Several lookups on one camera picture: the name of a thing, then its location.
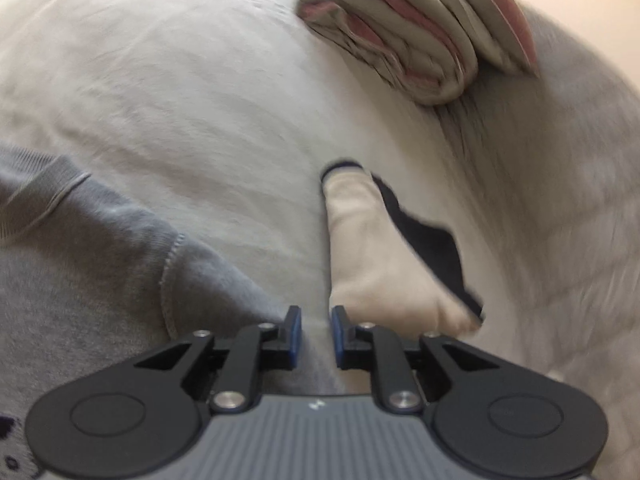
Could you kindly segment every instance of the rolled blanket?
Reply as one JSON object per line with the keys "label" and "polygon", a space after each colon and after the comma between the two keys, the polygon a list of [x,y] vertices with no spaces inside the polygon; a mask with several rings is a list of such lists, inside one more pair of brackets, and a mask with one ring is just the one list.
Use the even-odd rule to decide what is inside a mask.
{"label": "rolled blanket", "polygon": [[505,73],[537,73],[514,0],[298,0],[296,13],[416,102],[457,98],[479,54]]}

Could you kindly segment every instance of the ribbed surface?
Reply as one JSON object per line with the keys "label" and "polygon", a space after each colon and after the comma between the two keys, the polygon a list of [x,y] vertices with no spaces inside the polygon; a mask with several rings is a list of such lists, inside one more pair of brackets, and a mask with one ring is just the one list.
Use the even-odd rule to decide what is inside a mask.
{"label": "ribbed surface", "polygon": [[220,416],[154,480],[470,480],[420,420],[389,415],[370,397],[265,397]]}

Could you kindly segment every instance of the bed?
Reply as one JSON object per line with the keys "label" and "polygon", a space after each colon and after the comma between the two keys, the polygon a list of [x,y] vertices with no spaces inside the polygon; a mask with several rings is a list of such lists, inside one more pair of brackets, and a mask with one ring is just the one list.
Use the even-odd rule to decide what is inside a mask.
{"label": "bed", "polygon": [[[617,217],[604,201],[603,210],[613,215],[609,224],[564,246],[546,244],[561,221],[583,212],[583,191],[595,184],[575,178],[552,195],[553,181],[538,178],[538,187],[523,188],[527,175],[546,171],[548,152],[537,152],[537,165],[524,164],[528,174],[513,173],[507,162],[526,162],[523,146],[536,142],[534,126],[546,128],[541,139],[554,139],[562,110],[569,111],[564,120],[573,118],[569,131],[577,135],[589,124],[580,115],[588,105],[598,124],[602,117],[617,118],[605,123],[617,146],[633,146],[640,126],[636,96],[598,58],[529,11],[542,54],[540,81],[509,80],[485,68],[466,98],[447,107],[418,107],[309,33],[293,15],[293,2],[0,0],[1,139],[71,155],[120,193],[211,245],[272,296],[300,304],[306,333],[326,346],[330,283],[319,174],[334,158],[356,158],[383,176],[414,214],[455,233],[466,278],[485,304],[485,325],[470,341],[594,395],[612,426],[597,472],[635,478],[640,416],[625,419],[640,413],[636,274],[623,266],[624,283],[594,278],[616,263],[614,257],[631,258],[633,244],[626,244],[629,254],[609,254],[610,246],[602,244],[597,268],[549,281],[578,265],[575,244],[594,244],[599,234],[620,233],[623,224],[628,238],[622,240],[640,241],[633,217]],[[568,79],[552,77],[558,73]],[[581,73],[598,84],[572,100],[562,85],[579,85]],[[531,102],[500,104],[510,92],[537,99],[537,113],[556,115],[520,135]],[[479,121],[485,127],[480,136]],[[494,124],[500,127],[493,130]],[[566,152],[552,153],[557,164]],[[599,168],[613,182],[613,168],[624,160],[629,188],[620,200],[626,200],[634,197],[635,152],[622,153]],[[605,195],[587,198],[595,207]],[[565,209],[548,208],[567,198]],[[536,216],[548,210],[556,216]],[[531,244],[541,249],[528,253],[524,247]],[[541,272],[550,255],[553,272]],[[569,305],[580,316],[560,319],[557,296],[576,283],[586,288],[576,289]],[[612,306],[587,308],[585,290],[601,293],[592,303]],[[572,319],[579,322],[572,325]],[[597,342],[580,338],[603,319],[611,322],[596,334]],[[560,330],[568,337],[562,348],[554,346]],[[590,345],[604,348],[605,356],[589,352]],[[578,347],[586,349],[586,361],[568,358]],[[624,356],[614,354],[618,348]],[[596,364],[606,369],[589,375]],[[343,377],[342,391],[364,387],[361,376]]]}

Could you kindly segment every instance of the metal screw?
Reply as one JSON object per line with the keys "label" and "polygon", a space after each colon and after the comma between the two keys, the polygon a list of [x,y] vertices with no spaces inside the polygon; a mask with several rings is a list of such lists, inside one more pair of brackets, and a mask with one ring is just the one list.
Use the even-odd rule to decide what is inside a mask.
{"label": "metal screw", "polygon": [[220,392],[213,397],[213,403],[225,410],[232,410],[244,404],[244,395],[240,392]]}
{"label": "metal screw", "polygon": [[415,408],[418,404],[420,404],[420,397],[418,397],[413,392],[403,390],[401,392],[391,394],[389,396],[389,402],[394,408],[406,410],[408,408]]}

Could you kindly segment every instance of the white logo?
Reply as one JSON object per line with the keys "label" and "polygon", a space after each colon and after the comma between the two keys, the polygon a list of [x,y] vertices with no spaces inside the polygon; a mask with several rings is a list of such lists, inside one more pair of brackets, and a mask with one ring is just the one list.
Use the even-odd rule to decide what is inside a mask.
{"label": "white logo", "polygon": [[309,407],[315,412],[318,410],[321,410],[325,406],[326,406],[326,402],[324,402],[324,400],[322,399],[316,399],[314,402],[309,403]]}

